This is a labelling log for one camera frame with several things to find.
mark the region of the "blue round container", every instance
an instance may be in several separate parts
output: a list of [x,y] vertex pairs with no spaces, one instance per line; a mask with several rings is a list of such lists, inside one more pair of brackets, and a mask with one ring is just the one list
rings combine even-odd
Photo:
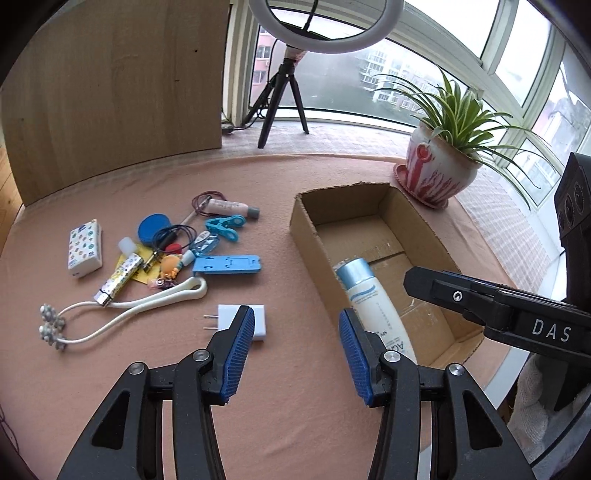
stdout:
[[138,238],[146,247],[152,247],[152,239],[154,234],[164,228],[170,226],[170,220],[163,213],[153,213],[142,220],[138,227]]

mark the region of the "cardboard box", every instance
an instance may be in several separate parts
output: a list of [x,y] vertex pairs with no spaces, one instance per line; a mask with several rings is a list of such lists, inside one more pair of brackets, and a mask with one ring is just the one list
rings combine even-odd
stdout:
[[300,193],[290,231],[335,326],[350,305],[333,267],[361,257],[398,310],[420,365],[463,363],[482,342],[480,326],[406,294],[402,282],[413,265],[460,270],[398,189],[359,183]]

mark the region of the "ring light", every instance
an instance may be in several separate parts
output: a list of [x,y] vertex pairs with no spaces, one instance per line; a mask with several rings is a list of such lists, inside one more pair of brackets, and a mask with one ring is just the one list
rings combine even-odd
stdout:
[[384,11],[374,26],[353,37],[336,40],[303,37],[285,28],[271,12],[267,0],[249,0],[249,6],[256,20],[265,30],[292,47],[316,53],[348,53],[363,50],[390,35],[402,15],[404,0],[385,0],[385,2]]

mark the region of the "white lotion bottle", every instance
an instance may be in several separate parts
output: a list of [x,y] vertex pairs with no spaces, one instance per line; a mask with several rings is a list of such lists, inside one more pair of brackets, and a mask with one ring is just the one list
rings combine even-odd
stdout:
[[402,320],[368,263],[357,258],[339,267],[336,274],[363,328],[377,333],[388,350],[395,350],[417,363]]
[[205,213],[217,215],[242,215],[243,217],[259,218],[260,210],[256,207],[249,207],[246,203],[228,202],[226,200],[210,199],[203,208]]

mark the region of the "plant saucer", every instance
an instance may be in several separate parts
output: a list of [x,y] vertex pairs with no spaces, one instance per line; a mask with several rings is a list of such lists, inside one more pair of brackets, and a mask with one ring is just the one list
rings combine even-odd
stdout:
[[407,170],[406,165],[404,163],[394,164],[394,177],[396,178],[396,181],[400,184],[400,186],[404,189],[404,191],[407,192],[411,197],[413,197],[415,200],[418,200],[423,205],[426,205],[429,208],[433,208],[435,210],[441,210],[441,209],[447,208],[447,205],[449,205],[449,200],[447,200],[447,199],[443,200],[441,202],[437,202],[437,203],[430,203],[424,199],[417,197],[414,194],[414,192],[412,192],[406,186],[407,174],[408,174],[408,170]]

